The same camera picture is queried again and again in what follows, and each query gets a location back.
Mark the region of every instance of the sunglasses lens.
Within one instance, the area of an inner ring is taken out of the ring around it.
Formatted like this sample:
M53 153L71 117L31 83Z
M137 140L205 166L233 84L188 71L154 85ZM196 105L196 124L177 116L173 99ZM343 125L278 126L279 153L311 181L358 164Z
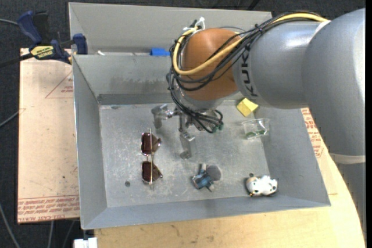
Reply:
M147 182L156 181L159 178L163 178L162 173L159 171L158 167L152 164L152 175L151 175L151 162L144 161L142 163L142 179Z
M141 151L144 155L151 155L151 153L155 153L162 140L159 138L157 139L153 134L149 132L145 132L142 134L142 145Z

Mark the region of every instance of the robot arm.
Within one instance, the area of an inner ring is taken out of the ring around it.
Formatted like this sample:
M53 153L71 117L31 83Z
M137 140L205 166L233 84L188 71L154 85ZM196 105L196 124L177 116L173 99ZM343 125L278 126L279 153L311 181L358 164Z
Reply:
M238 34L190 28L171 52L169 78L185 113L204 124L205 111L238 91L261 106L309 106L366 232L365 19L361 9L333 21L283 14Z

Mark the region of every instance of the clear plastic object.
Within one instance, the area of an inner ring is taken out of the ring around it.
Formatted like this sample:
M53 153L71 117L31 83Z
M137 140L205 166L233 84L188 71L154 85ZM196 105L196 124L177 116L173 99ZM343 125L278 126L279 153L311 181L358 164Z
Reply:
M247 139L259 138L269 134L269 119L260 118L242 123L244 128L244 135Z

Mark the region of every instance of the cable bundle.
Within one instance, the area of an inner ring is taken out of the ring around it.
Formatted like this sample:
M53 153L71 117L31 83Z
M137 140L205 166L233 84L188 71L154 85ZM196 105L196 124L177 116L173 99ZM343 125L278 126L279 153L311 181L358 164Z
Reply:
M180 65L181 62L181 53L187 41L198 31L201 31L201 27L197 26L196 21L194 24L188 28L175 43L170 48L171 56L171 68L167 75L167 81L169 85L169 90L173 102L177 105L177 108L181 110L185 115L187 115L191 120L198 123L205 131L209 133L214 133L218 129L222 129L223 115L220 111L215 110L219 115L218 117L212 117L205 114L205 110L196 111L192 110L190 107L187 107L181 102L179 95L177 94L177 88L185 91L196 91L204 86L208 85L210 82L218 80L222 77L227 70L229 70L243 55L245 51L251 49L252 44L260 37L262 34L267 32L269 29L278 26L280 24L289 22L289 21L301 21L301 20L313 20L317 22L324 22L327 19L322 18L320 15L312 12L291 12L291 13L282 13L260 25L255 25L255 28L244 31L241 33L236 33L229 39L227 39L222 46L215 50L215 52L209 56L209 58L203 62L201 65L191 69L191 70L182 70ZM238 41L234 41L229 45L235 37L241 37ZM210 66L215 61L220 60L217 66L209 72L207 75L193 79L190 76L204 70L206 67Z

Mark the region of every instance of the sunglasses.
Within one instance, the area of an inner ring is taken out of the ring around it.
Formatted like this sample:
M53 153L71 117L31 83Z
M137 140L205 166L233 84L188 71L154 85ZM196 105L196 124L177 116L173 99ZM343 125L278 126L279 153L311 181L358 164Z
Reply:
M163 178L162 173L153 163L153 155L162 144L162 139L155 137L151 130L144 132L141 137L141 152L147 160L142 162L142 180L145 183L152 184L159 178Z

